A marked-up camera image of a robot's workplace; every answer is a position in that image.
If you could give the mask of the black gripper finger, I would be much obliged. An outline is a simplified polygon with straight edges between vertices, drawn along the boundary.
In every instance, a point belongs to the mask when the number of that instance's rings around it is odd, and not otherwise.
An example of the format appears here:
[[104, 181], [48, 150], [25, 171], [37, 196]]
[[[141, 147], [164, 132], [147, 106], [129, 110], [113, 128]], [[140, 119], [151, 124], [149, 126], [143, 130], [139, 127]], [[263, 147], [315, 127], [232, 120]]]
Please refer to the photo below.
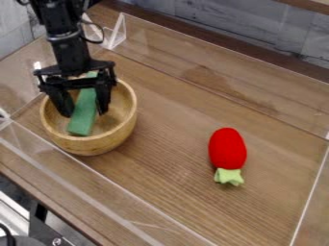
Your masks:
[[50, 88], [46, 95], [54, 105], [57, 112], [64, 117], [70, 117], [74, 109], [74, 103], [70, 94], [61, 88]]
[[108, 105], [110, 103], [110, 89], [112, 87], [108, 84], [101, 84], [94, 87], [96, 106], [100, 115], [108, 111]]

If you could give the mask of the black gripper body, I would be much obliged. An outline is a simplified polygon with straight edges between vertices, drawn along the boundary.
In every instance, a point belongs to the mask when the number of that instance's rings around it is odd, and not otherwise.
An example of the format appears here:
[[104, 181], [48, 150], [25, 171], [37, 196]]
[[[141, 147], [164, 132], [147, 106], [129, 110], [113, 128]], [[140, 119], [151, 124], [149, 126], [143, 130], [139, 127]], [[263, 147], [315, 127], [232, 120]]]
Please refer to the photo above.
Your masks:
[[38, 89], [45, 93], [116, 85], [114, 63], [90, 58], [85, 38], [80, 35], [48, 37], [56, 64], [33, 70]]

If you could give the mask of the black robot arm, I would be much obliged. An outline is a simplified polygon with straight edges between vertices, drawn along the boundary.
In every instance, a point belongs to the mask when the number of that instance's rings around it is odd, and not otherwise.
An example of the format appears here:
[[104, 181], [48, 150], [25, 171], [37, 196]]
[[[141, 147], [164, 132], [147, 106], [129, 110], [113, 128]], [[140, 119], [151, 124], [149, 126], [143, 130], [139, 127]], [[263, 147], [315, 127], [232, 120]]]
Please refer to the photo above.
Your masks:
[[98, 114], [108, 111], [110, 90], [116, 85], [114, 63], [90, 58], [84, 35], [82, 21], [85, 0], [15, 0], [29, 5], [38, 22], [45, 26], [56, 64], [33, 70], [38, 89], [44, 92], [58, 113], [69, 117], [74, 103], [69, 90], [93, 88]]

